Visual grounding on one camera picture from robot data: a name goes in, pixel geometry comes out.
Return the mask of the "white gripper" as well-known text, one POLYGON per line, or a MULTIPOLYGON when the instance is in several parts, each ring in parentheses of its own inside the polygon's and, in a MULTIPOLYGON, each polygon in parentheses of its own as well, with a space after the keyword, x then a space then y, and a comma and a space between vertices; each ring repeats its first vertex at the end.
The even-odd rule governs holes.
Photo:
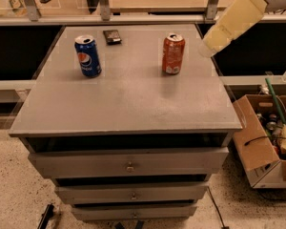
POLYGON ((212 57, 259 22, 265 10, 285 9, 286 0, 234 0, 204 35, 198 51, 212 57))

